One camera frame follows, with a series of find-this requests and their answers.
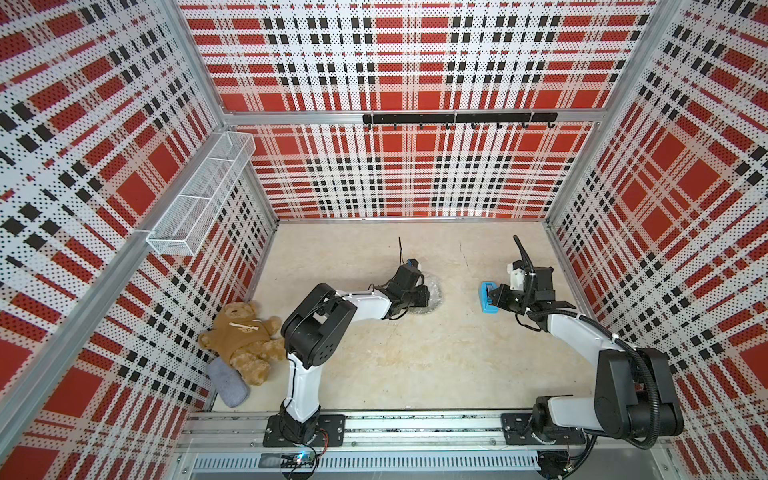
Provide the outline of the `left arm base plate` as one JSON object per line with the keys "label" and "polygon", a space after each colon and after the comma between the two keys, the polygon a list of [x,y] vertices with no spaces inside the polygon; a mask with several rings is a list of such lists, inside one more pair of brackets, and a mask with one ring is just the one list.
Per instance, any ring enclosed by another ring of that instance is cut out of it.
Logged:
{"label": "left arm base plate", "polygon": [[314,415],[298,422],[288,414],[268,419],[262,445],[267,448],[309,445],[315,448],[339,447],[343,444],[346,417],[342,414]]}

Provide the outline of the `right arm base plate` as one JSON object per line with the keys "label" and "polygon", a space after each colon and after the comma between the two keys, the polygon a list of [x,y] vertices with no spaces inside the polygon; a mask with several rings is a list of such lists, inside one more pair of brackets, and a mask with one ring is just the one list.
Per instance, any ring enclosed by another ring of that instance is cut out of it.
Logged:
{"label": "right arm base plate", "polygon": [[501,415],[502,433],[508,446],[585,446],[585,434],[533,419],[531,412]]}

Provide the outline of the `clear bubble wrap sheet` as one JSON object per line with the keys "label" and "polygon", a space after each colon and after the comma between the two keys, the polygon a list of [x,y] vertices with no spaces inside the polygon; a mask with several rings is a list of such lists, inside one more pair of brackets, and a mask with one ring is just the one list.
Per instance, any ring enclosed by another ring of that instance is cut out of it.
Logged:
{"label": "clear bubble wrap sheet", "polygon": [[434,312],[443,302],[443,292],[439,278],[432,273],[424,274],[424,285],[429,292],[429,298],[425,306],[414,306],[409,312],[416,315],[426,315]]}

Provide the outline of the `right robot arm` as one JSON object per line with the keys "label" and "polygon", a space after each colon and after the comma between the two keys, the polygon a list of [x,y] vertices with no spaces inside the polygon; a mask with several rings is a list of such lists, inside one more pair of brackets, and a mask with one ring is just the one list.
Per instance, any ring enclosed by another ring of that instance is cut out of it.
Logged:
{"label": "right robot arm", "polygon": [[576,431],[650,449],[662,437],[682,434],[684,418],[666,354],[637,347],[558,300],[552,268],[516,261],[508,273],[507,284],[482,284],[483,310],[530,319],[528,329],[563,341],[595,370],[589,396],[536,399],[530,431],[540,442],[553,444]]}

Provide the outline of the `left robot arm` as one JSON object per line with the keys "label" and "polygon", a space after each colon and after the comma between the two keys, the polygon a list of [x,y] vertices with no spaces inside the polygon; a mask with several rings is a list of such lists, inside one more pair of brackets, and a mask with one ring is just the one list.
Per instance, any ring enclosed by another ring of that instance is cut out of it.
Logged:
{"label": "left robot arm", "polygon": [[348,327],[361,321],[400,319],[430,300],[415,259],[398,266],[387,282],[365,291],[344,292],[317,284],[281,327],[290,380],[278,414],[287,441],[308,445],[319,432],[319,390],[323,365],[341,344]]}

